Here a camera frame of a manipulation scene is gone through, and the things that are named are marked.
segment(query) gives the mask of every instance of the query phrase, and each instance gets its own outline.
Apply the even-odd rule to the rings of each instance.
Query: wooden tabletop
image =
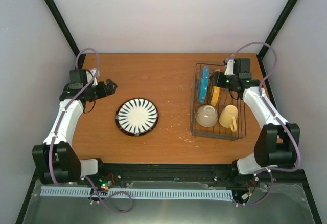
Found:
[[[80,159],[101,158],[106,163],[231,163],[253,152],[259,125],[246,107],[246,137],[229,141],[194,137],[190,131],[191,86],[196,63],[220,64],[230,54],[101,54],[100,78],[117,83],[114,95],[97,100],[94,110],[83,114],[76,126],[73,149]],[[262,79],[255,54],[254,79]],[[96,66],[87,54],[83,68]],[[158,108],[155,129],[140,137],[120,132],[115,124],[119,106],[135,97],[151,100]]]

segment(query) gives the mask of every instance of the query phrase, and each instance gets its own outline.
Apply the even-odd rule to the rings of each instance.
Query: wire dish rack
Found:
[[[219,139],[227,139],[227,140],[237,140],[244,138],[246,136],[246,120],[245,120],[245,104],[243,100],[236,99],[237,94],[235,92],[230,92],[228,89],[220,88],[219,99],[216,105],[216,109],[218,112],[218,117],[220,116],[222,110],[228,105],[234,105],[238,109],[238,118],[236,121],[237,130],[236,132],[232,132],[230,128],[224,128],[217,122],[217,124],[213,127],[206,128],[202,127],[195,120],[195,114],[199,107],[209,104],[208,94],[205,98],[205,102],[201,104],[198,102],[198,86],[200,79],[200,72],[203,67],[209,67],[210,75],[216,70],[220,69],[220,71],[225,71],[225,67],[223,65],[218,64],[206,64],[206,63],[198,63],[195,65],[193,85],[191,90],[191,132],[194,136],[201,137],[210,137],[210,138],[219,138]]]

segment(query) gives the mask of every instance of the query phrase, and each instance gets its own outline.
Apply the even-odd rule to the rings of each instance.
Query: wall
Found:
[[[74,57],[43,0],[0,0],[0,217],[15,223],[33,145],[55,120]]]
[[[55,0],[77,45],[102,53],[232,52],[265,40],[286,1]]]
[[[326,0],[299,0],[273,46],[279,62],[270,78],[280,112],[301,129],[300,151],[319,214],[327,223]],[[264,59],[269,70],[273,55]]]

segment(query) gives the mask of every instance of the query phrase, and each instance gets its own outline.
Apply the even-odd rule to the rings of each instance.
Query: mug handle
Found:
[[[233,120],[233,125],[230,126],[230,129],[231,129],[232,132],[236,132],[237,126],[236,126],[236,119],[235,119],[235,117],[233,117],[232,120]]]

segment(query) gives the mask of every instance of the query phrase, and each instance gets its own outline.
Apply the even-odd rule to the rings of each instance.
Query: white plate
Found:
[[[129,136],[142,136],[154,129],[158,122],[155,105],[143,98],[126,101],[116,113],[116,125]]]

